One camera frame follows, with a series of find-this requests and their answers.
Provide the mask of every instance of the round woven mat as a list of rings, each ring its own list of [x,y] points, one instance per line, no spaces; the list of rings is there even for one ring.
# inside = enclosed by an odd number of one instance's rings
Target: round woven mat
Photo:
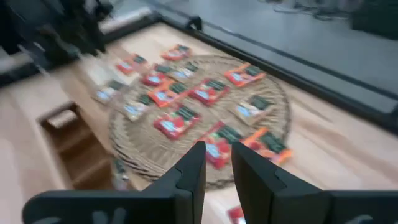
[[[169,140],[154,127],[154,121],[168,108],[152,106],[148,114],[139,121],[132,123],[122,113],[114,110],[111,113],[110,133],[114,150],[120,158],[143,178],[154,181],[169,170],[200,138],[218,121],[231,126],[242,136],[247,137],[257,128],[266,126],[272,133],[286,139],[290,128],[290,108],[286,95],[270,76],[251,83],[243,88],[235,87],[224,77],[224,72],[242,65],[244,62],[236,58],[215,55],[198,55],[178,62],[167,62],[172,68],[183,67],[187,62],[197,66],[200,71],[186,83],[188,88],[199,84],[204,78],[214,78],[231,87],[231,91],[219,99],[213,106],[207,107],[198,100],[186,97],[182,103],[202,116],[202,120],[188,130],[177,141]],[[134,101],[138,95],[151,90],[151,87],[137,82],[124,94],[124,100]],[[274,110],[253,127],[242,123],[228,111],[228,107],[250,94],[263,96],[275,104]],[[233,183],[232,165],[229,162],[221,170],[206,165],[206,189],[218,189]]]

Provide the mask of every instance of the wooden table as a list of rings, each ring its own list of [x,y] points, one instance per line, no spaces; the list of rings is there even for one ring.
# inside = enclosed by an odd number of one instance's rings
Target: wooden table
[[[159,52],[174,44],[191,47],[197,55],[225,55],[163,24],[148,27],[108,46],[109,58],[127,52],[138,53],[150,63],[162,62]],[[84,82],[90,66],[78,62],[70,66],[73,75],[63,81],[63,89],[84,111],[86,122],[103,146],[109,142],[109,108],[90,97]],[[282,167],[321,189],[397,189],[398,139],[313,95],[280,81],[292,108],[292,127],[287,144],[293,157]],[[139,190],[149,183],[130,173]],[[229,223],[227,209],[239,205],[234,187],[205,195],[204,223]]]

